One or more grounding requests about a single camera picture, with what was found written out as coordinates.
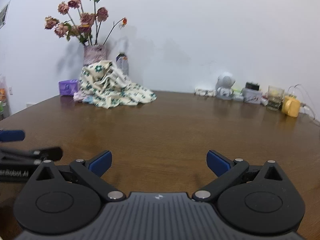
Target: cream cloth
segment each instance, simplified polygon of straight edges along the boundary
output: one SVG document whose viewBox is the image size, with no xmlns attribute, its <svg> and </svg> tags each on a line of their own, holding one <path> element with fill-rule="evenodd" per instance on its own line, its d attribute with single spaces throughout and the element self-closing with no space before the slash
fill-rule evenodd
<svg viewBox="0 0 320 240">
<path fill-rule="evenodd" d="M 79 79 L 80 90 L 92 95 L 83 100 L 96 106 L 109 108 L 118 105 L 136 106 L 156 100 L 151 90 L 132 83 L 111 60 L 102 60 L 82 68 Z"/>
</svg>

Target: ribbed gray panel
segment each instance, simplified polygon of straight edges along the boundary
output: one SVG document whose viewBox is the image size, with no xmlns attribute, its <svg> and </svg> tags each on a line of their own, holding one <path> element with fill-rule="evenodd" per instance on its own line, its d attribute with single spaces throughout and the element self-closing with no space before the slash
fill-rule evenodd
<svg viewBox="0 0 320 240">
<path fill-rule="evenodd" d="M 85 228 L 63 236 L 37 236 L 24 231 L 16 240 L 302 240 L 296 233 L 259 237 L 224 224 L 208 203 L 186 193 L 132 193 L 108 203 Z"/>
</svg>

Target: mug handle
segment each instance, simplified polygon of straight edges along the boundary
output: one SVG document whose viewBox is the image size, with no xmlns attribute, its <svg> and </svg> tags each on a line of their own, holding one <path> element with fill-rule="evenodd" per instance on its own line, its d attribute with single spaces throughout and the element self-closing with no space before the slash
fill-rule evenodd
<svg viewBox="0 0 320 240">
<path fill-rule="evenodd" d="M 289 107 L 290 107 L 291 103 L 292 103 L 292 101 L 289 100 L 289 101 L 287 101 L 287 102 L 285 103 L 285 105 L 284 105 L 284 110 L 285 110 L 285 112 L 286 112 L 287 114 L 289 113 Z"/>
</svg>

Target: table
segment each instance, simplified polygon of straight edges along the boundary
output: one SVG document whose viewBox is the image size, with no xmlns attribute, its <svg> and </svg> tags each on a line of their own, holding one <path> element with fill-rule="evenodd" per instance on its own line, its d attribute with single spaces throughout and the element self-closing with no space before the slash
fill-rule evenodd
<svg viewBox="0 0 320 240">
<path fill-rule="evenodd" d="M 215 175 L 206 166 L 214 149 L 230 159 L 253 165 L 276 160 L 306 203 L 299 233 L 320 239 L 320 128 L 308 116 L 291 118 L 262 105 L 157 92 L 156 101 L 104 109 L 54 97 L 0 122 L 1 129 L 23 129 L 22 142 L 8 147 L 34 149 L 61 146 L 59 164 L 90 159 L 108 149 L 112 167 L 103 179 L 127 195 L 130 191 L 177 192 L 191 195 Z M 20 231 L 11 214 L 22 185 L 1 184 L 7 197 L 0 216 L 0 236 Z"/>
</svg>

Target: metal rivet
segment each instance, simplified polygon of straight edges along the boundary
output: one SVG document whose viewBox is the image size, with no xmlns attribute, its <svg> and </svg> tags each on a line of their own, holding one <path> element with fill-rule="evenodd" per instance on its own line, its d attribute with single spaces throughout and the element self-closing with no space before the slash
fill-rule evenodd
<svg viewBox="0 0 320 240">
<path fill-rule="evenodd" d="M 122 198 L 123 197 L 123 193 L 121 191 L 110 191 L 108 193 L 108 198 L 111 198 L 111 199 L 119 199 L 119 198 Z"/>
<path fill-rule="evenodd" d="M 195 196 L 197 198 L 209 198 L 211 196 L 211 193 L 209 191 L 206 191 L 206 190 L 198 190 L 196 193 L 195 193 Z"/>
</svg>

